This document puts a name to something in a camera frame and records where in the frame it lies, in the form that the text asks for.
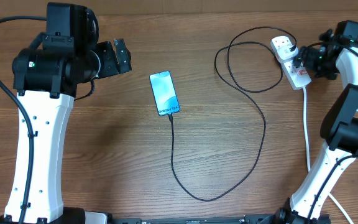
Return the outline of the blue Galaxy smartphone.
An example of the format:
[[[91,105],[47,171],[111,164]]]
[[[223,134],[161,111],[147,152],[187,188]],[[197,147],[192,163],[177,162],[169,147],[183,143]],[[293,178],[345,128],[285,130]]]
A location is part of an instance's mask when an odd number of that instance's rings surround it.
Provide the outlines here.
[[[180,111],[173,79],[169,71],[149,76],[158,115],[165,116]]]

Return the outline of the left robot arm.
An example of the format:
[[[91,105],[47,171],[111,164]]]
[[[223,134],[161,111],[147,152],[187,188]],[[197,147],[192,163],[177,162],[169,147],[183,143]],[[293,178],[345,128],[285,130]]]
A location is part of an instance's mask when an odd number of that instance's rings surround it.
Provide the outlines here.
[[[105,212],[65,207],[61,174],[65,133],[77,86],[131,70],[122,39],[99,41],[98,20],[85,6],[51,2],[45,32],[12,62],[7,94],[19,110],[14,181],[0,223],[111,223]]]

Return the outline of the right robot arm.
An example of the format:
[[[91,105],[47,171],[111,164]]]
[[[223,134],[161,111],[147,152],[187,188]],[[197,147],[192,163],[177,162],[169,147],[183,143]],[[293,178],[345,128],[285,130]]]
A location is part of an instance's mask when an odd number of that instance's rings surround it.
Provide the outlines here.
[[[328,29],[319,42],[297,48],[287,37],[272,39],[271,46],[293,89],[317,78],[341,77],[343,91],[323,119],[323,145],[300,188],[284,207],[263,223],[329,223],[321,208],[342,173],[358,158],[358,22],[341,21]]]

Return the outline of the white USB charger plug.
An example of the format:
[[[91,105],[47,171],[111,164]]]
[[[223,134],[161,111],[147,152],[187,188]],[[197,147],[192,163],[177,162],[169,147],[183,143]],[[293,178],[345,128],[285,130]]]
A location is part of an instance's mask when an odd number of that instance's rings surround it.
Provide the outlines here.
[[[294,45],[281,45],[276,49],[275,55],[280,63],[293,59],[298,54],[298,48]]]

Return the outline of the white power strip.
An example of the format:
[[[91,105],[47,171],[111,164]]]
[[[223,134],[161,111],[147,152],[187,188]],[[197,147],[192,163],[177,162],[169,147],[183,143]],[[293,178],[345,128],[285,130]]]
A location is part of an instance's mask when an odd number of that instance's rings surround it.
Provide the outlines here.
[[[276,49],[281,45],[294,45],[287,36],[278,36],[271,40],[271,47],[275,54]],[[303,66],[296,68],[293,66],[293,59],[288,62],[280,63],[281,68],[285,72],[288,81],[290,82],[291,87],[294,90],[305,89],[305,87],[311,83],[311,78]]]

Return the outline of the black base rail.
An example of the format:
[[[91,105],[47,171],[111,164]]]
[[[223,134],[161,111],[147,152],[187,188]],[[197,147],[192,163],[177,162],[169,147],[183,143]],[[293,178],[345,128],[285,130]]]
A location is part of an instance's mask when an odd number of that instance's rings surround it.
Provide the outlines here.
[[[290,223],[278,221],[275,215],[245,215],[244,217],[215,217],[215,218],[109,218],[107,224],[262,224],[262,223]]]

